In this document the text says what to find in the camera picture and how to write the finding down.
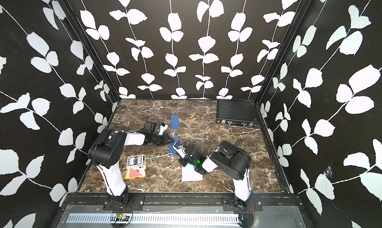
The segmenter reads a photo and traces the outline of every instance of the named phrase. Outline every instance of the brown marble surface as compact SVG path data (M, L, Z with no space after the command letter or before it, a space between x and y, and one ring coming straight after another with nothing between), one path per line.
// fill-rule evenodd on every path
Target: brown marble surface
M166 124L171 114L179 115L179 129L166 130L180 142L190 140L202 152L210 154L222 140L248 152L251 157L249 182L254 192L280 192L272 162L259 127L238 128L218 124L216 101L196 100L123 100L117 108L110 128L124 131L141 129L150 115ZM232 178L217 168L203 176L203 181L182 182L179 156L169 154L169 146L125 146L120 159L122 177L126 175L127 157L146 154L146 177L128 181L130 192L231 192ZM101 173L96 166L86 174L81 192L106 192Z

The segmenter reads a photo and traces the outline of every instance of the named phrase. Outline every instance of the black wall with white leaf pattern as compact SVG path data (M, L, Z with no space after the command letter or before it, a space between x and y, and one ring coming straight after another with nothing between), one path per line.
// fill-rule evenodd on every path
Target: black wall with white leaf pattern
M55 0L0 0L0 227L49 226L62 197L76 190L84 153L117 105L106 87L94 90L103 78L85 51L71 52L79 39L58 9ZM36 34L38 44L27 34ZM39 53L44 42L50 64ZM59 76L76 97L86 92L82 102L63 96Z
M312 0L260 101L314 227L382 222L380 2Z

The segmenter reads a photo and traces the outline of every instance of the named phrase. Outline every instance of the blue paper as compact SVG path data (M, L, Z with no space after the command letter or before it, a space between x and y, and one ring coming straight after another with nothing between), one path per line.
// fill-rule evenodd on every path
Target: blue paper
M171 129L178 129L179 128L179 116L178 115L171 115Z
M174 139L174 142L170 144L169 154L178 154L172 146L179 142L179 138L172 137L172 139Z

